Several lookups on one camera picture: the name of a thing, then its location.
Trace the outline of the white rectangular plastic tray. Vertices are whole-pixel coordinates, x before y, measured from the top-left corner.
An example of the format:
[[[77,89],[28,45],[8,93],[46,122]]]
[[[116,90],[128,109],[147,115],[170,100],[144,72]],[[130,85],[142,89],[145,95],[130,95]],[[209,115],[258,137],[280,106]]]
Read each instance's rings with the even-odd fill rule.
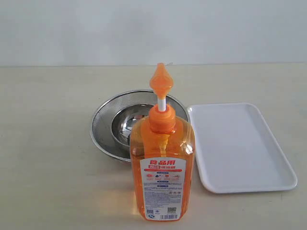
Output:
[[[202,185],[216,194],[292,190],[297,176],[260,110],[250,103],[188,108]]]

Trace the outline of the small stainless steel bowl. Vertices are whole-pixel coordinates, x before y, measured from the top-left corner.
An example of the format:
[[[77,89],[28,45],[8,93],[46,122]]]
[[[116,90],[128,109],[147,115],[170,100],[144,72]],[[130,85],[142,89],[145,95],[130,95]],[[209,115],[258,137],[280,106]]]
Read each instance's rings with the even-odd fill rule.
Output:
[[[111,134],[115,144],[123,151],[130,152],[130,133],[135,123],[148,116],[151,104],[133,104],[116,113],[111,122]]]

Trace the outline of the orange dish soap pump bottle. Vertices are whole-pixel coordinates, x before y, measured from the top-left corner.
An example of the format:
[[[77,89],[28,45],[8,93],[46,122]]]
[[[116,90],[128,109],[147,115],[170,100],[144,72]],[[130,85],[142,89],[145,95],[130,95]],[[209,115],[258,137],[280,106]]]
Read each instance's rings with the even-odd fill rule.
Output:
[[[130,133],[130,159],[139,213],[150,221],[177,221],[188,209],[196,152],[194,130],[166,102],[173,79],[159,63],[150,79],[157,96]]]

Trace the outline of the steel mesh colander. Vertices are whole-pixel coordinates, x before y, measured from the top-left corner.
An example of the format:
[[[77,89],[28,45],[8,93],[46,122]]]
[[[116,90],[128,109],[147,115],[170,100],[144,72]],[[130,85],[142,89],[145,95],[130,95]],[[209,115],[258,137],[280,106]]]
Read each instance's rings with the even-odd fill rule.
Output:
[[[111,122],[117,112],[133,104],[158,104],[158,97],[152,90],[123,92],[104,102],[95,112],[91,124],[93,143],[106,155],[121,162],[130,163],[130,152],[120,149],[111,134]]]

